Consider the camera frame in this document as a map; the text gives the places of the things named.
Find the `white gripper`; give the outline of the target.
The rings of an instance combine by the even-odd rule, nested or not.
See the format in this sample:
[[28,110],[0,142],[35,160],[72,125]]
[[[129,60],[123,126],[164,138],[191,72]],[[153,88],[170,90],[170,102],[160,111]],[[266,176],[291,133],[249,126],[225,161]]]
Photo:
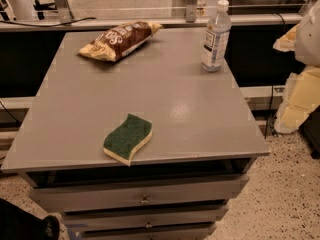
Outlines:
[[295,58],[310,65],[300,74],[289,75],[276,113],[274,129],[290,134],[320,106],[320,68],[314,67],[320,66],[320,0],[304,15],[298,27],[295,25],[275,41],[273,48],[281,52],[295,50]]

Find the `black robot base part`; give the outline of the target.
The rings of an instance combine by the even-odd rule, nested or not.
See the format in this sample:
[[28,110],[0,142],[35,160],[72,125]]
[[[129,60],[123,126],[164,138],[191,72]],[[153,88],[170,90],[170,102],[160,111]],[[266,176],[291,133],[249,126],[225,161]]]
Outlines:
[[39,219],[0,198],[0,240],[58,240],[59,233],[55,216]]

